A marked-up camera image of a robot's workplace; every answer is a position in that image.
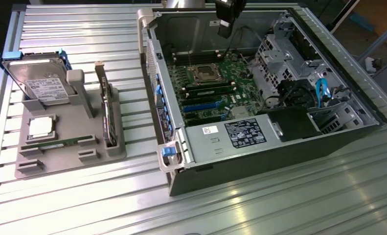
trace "cpu socket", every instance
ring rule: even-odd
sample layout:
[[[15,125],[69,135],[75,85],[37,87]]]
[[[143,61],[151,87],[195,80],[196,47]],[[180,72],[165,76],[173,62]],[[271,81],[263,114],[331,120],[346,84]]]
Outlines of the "cpu socket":
[[[191,67],[197,83],[216,82],[221,80],[216,64],[196,65]]]

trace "blue pcie slot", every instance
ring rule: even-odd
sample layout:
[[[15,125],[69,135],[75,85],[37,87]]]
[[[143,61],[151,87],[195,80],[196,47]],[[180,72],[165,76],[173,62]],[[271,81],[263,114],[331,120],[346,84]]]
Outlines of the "blue pcie slot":
[[[200,104],[200,105],[189,105],[183,107],[184,112],[192,112],[204,109],[216,109],[217,103],[213,104]]]

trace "white sticker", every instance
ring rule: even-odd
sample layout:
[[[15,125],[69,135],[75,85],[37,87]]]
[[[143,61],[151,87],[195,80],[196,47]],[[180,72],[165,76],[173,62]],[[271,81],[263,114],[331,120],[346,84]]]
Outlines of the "white sticker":
[[[47,78],[37,80],[28,80],[27,85],[31,88],[36,98],[41,101],[53,101],[67,99],[67,92],[60,79]]]
[[[57,143],[57,144],[53,144],[53,145],[43,146],[39,149],[45,150],[45,149],[61,148],[61,147],[64,147],[64,144],[63,143]]]
[[[209,21],[208,22],[209,26],[219,26],[219,24],[220,24],[220,21]]]
[[[39,138],[39,137],[44,137],[44,136],[48,136],[48,133],[32,135],[32,138]]]
[[[203,127],[201,130],[204,131],[204,135],[212,134],[217,132],[217,127],[216,126],[207,126]]]
[[[232,103],[236,103],[233,95],[231,95],[231,100],[232,100]]]
[[[215,93],[215,91],[208,91],[208,92],[197,92],[197,94],[196,94],[196,95],[213,94],[213,93]]]

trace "hard drive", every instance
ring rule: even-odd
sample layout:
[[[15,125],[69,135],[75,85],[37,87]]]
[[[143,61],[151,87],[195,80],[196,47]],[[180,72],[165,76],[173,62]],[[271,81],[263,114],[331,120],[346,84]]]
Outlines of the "hard drive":
[[[112,91],[104,71],[104,64],[95,62],[95,71],[100,83],[101,109],[103,109],[103,137],[108,147],[116,146],[116,131],[112,109]]]
[[[4,56],[1,64],[28,99],[39,99],[44,105],[69,102],[68,96],[76,92],[67,83],[69,64],[59,53]]]

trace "hard drive label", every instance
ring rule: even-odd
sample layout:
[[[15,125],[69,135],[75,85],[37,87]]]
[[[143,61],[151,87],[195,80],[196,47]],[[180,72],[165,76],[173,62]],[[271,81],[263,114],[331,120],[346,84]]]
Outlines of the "hard drive label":
[[[243,148],[267,142],[255,118],[225,123],[233,148]]]
[[[41,102],[68,98],[59,78],[28,80],[27,85]]]

